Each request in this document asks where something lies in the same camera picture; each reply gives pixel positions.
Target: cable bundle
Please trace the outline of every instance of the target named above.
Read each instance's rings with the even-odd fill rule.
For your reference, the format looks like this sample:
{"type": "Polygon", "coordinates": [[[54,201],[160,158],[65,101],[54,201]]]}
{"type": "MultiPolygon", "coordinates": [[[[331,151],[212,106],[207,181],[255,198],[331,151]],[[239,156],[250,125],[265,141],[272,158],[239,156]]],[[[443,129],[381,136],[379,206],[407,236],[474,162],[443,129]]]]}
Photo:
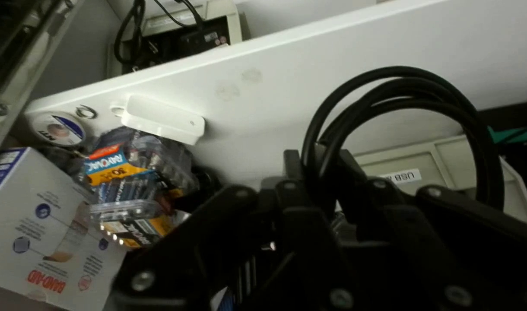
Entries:
{"type": "Polygon", "coordinates": [[[144,15],[144,0],[134,0],[117,30],[117,35],[115,35],[115,41],[111,46],[113,56],[124,65],[137,65],[149,56],[146,51],[146,46],[144,46],[144,39],[141,35],[143,15],[144,15]],[[134,23],[132,23],[132,35],[130,35],[130,44],[129,44],[129,58],[124,58],[120,53],[120,42],[122,42],[124,30],[130,20],[134,23]]]}
{"type": "Polygon", "coordinates": [[[478,118],[474,106],[450,82],[416,67],[397,65],[367,70],[345,80],[324,98],[310,118],[300,155],[310,184],[324,182],[338,158],[338,151],[345,137],[357,125],[379,113],[398,108],[433,110],[457,120],[462,125],[473,151],[476,170],[474,198],[495,208],[502,208],[504,182],[500,162],[486,127],[478,118]],[[327,113],[343,96],[367,82],[379,79],[386,80],[350,103],[321,132],[327,113]],[[321,156],[315,156],[315,144],[324,146],[321,156]]]}

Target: screw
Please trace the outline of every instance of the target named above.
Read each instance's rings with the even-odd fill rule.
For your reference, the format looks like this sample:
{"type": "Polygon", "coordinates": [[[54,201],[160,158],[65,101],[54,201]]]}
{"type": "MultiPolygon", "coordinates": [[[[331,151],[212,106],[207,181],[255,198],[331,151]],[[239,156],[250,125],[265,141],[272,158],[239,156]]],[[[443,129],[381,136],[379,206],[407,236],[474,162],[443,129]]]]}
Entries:
{"type": "Polygon", "coordinates": [[[151,270],[141,270],[130,277],[130,288],[136,291],[144,291],[155,283],[155,274],[151,270]]]}
{"type": "Polygon", "coordinates": [[[450,303],[461,305],[461,307],[469,307],[471,305],[471,293],[459,284],[448,284],[445,286],[445,296],[450,303]]]}
{"type": "Polygon", "coordinates": [[[329,291],[329,302],[336,308],[350,308],[352,307],[352,295],[345,288],[333,288],[329,291]]]}
{"type": "Polygon", "coordinates": [[[428,187],[428,194],[440,196],[440,189],[438,187],[428,187]]]}
{"type": "Polygon", "coordinates": [[[376,187],[386,187],[386,182],[383,179],[374,179],[371,184],[376,187]]]}
{"type": "Polygon", "coordinates": [[[286,189],[295,189],[296,184],[295,184],[295,182],[284,182],[283,187],[286,187],[286,189]]]}

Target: white wall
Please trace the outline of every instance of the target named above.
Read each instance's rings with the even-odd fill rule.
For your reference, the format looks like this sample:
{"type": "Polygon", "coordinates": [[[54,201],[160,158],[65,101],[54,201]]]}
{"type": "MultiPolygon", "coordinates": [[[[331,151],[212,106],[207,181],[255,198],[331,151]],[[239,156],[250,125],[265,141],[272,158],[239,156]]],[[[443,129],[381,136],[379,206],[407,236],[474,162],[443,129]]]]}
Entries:
{"type": "Polygon", "coordinates": [[[236,0],[250,37],[374,4],[374,0],[236,0]]]}
{"type": "Polygon", "coordinates": [[[108,44],[120,23],[101,0],[82,0],[30,98],[77,87],[106,77],[108,44]]]}

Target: red text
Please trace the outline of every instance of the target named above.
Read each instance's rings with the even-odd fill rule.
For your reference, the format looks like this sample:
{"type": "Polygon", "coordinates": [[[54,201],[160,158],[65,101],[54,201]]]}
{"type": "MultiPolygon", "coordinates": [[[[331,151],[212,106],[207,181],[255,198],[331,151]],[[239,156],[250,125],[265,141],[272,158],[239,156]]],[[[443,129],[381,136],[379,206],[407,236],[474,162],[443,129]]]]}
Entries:
{"type": "Polygon", "coordinates": [[[42,274],[37,269],[29,270],[25,279],[29,283],[34,283],[37,286],[42,286],[42,288],[56,291],[56,293],[60,293],[65,288],[65,284],[67,284],[65,281],[56,279],[56,277],[49,276],[49,274],[42,274]]]}

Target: cardboard box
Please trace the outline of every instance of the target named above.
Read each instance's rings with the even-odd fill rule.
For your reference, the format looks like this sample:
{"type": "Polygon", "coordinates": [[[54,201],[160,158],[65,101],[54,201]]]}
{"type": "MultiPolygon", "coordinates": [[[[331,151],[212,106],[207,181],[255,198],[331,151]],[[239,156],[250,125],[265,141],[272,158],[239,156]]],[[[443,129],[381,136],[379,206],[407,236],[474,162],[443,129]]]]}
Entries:
{"type": "Polygon", "coordinates": [[[0,151],[0,286],[63,308],[101,308],[125,250],[89,225],[91,201],[35,149],[0,151]]]}

